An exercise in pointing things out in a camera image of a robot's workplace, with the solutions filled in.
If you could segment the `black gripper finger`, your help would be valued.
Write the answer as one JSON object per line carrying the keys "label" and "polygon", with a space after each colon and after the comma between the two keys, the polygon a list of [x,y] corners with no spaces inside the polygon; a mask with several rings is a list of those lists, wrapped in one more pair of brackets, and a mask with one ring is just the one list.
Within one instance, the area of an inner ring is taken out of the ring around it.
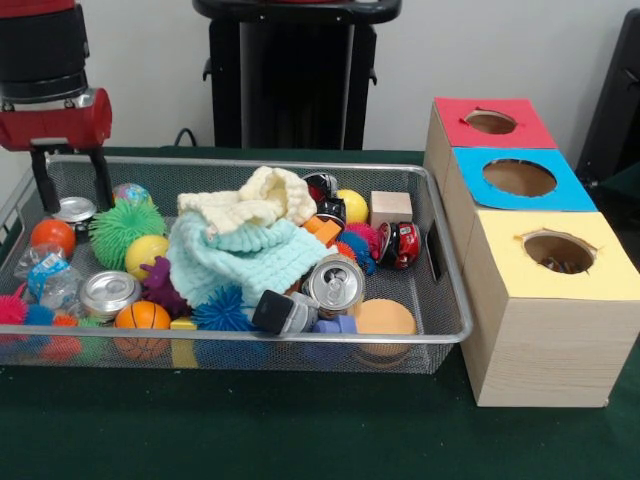
{"label": "black gripper finger", "polygon": [[101,210],[110,210],[114,207],[112,196],[111,177],[102,147],[88,150],[88,156],[95,171],[94,187],[98,205]]}
{"label": "black gripper finger", "polygon": [[32,173],[43,208],[49,214],[57,214],[60,211],[60,203],[54,182],[47,170],[45,152],[34,150],[30,152]]}

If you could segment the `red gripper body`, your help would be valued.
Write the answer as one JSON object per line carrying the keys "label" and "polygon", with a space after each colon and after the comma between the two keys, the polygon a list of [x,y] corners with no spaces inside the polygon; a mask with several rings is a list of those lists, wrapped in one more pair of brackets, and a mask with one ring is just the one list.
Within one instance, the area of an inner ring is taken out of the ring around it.
{"label": "red gripper body", "polygon": [[44,103],[1,105],[1,146],[9,151],[100,147],[111,128],[111,102],[103,88]]}

